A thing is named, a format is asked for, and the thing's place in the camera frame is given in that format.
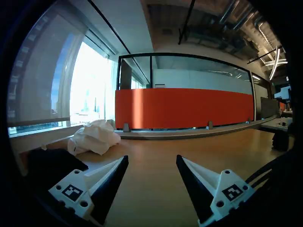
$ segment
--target glass partition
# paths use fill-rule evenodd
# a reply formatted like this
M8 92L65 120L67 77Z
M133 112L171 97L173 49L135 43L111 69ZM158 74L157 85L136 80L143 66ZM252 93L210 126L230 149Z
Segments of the glass partition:
M196 129L209 121L217 127L254 120L252 77L246 69L177 53L124 55L119 64L117 128L128 123L132 130ZM137 90L144 85L151 89Z
M120 61L127 62L132 70L128 79L131 80L129 89L146 85L147 88L192 88L253 94L248 70L215 59L188 54L146 53L121 56ZM126 67L121 69L122 74L127 72Z
M256 120L261 120L261 98L271 99L270 82L252 73L256 94Z

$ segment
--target glass wall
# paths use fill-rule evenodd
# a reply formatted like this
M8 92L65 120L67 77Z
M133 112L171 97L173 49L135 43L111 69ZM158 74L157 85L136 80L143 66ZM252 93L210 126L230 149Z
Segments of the glass wall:
M152 89L128 92L141 88L131 77L134 68L127 64L140 58L146 59L138 61L143 63L138 64L143 72L148 72L147 58L150 60ZM254 120L253 86L248 70L216 59L178 53L130 54L119 60L122 66L118 72L121 92L116 93L118 127L129 123L130 128L137 130L179 130L206 127L209 121L213 126L225 126ZM122 88L124 79L128 86Z
M261 98L272 99L270 82L252 73L256 93L256 120L261 120Z
M109 87L114 62L103 57L85 42L75 63L70 89L70 123L106 119Z
M132 59L138 59L141 63L139 68L145 72L144 75L151 72L152 77L148 79L153 88L193 88L253 94L250 74L247 70L210 59L187 57L186 54L165 54L146 54L151 56L136 56L135 54L134 57L126 55L122 58L127 63L133 61ZM143 74L140 78L134 65L131 65L131 69L139 78L137 79L139 83L142 82ZM135 86L133 77L131 88L139 88Z

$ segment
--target wooden table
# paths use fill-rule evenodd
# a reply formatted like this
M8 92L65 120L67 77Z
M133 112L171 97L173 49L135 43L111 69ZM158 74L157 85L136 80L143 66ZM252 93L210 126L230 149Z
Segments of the wooden table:
M232 169L244 180L281 153L272 150L273 134L246 129L214 137L122 140L104 155L77 155L90 170L129 156L120 188L106 218L112 226L198 226L198 217L176 166L176 156L220 173Z

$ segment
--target white wall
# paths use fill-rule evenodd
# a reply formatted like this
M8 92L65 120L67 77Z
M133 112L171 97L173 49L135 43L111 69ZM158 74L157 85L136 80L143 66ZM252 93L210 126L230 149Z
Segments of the white wall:
M93 0L131 53L153 51L140 0Z
M194 70L154 69L153 82L166 88L210 89L252 94L251 83L218 73Z
M11 147L15 153L30 151L35 148L46 145L55 140L73 135L83 125L67 127L62 129L50 130L46 132L34 133L24 136L10 138Z

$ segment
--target black frame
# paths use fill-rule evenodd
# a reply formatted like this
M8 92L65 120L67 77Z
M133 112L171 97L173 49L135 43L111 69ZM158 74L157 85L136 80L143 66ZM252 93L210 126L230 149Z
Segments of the black frame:
M274 52L274 51L276 51L276 50L269 51L268 53L266 53L266 54L264 54L260 57L257 57L255 59L253 59L252 61L249 61L247 64L253 63L254 61L259 60L260 58L265 57L266 55L268 55L268 54L270 54L271 52Z
M253 91L253 81L252 81L252 75L251 72L247 69L244 69L240 66L234 65L232 63L229 62L225 62L222 60L218 60L215 58L210 58L210 57L204 57L204 56L200 56L200 55L194 55L194 54L182 54L182 53L168 53L168 52L154 52L154 53L140 53L140 54L127 54L127 55L120 55L119 59L118 59L118 71L117 71L117 90L119 90L119 79L120 79L120 66L121 66L121 61L125 58L132 58L134 59L135 57L150 57L150 84L151 84L151 88L153 88L153 71L152 71L152 57L153 56L173 56L173 57L187 57L187 58L197 58L197 59L202 59L202 60L208 60L208 61L214 61L217 63L221 63L221 64L225 64L225 65L229 65L232 67L236 67L238 69L241 69L245 72L248 73L248 77L249 77L249 81L251 83L251 93L253 96L253 113L254 113L254 119L252 121L255 121L255 94Z
M189 9L188 9L188 12L187 12L187 16L186 16L186 19L185 19L185 23L184 23L184 25L183 25L182 32L180 32L180 29L179 29L179 42L178 42L178 45L181 44L181 41L182 41L182 39L183 39L183 36L184 36L184 34L185 34L185 32L186 32L187 24L188 24L189 18L191 17L192 9L194 8L195 1L196 1L196 0L192 0L192 1L191 1L191 4L190 4Z

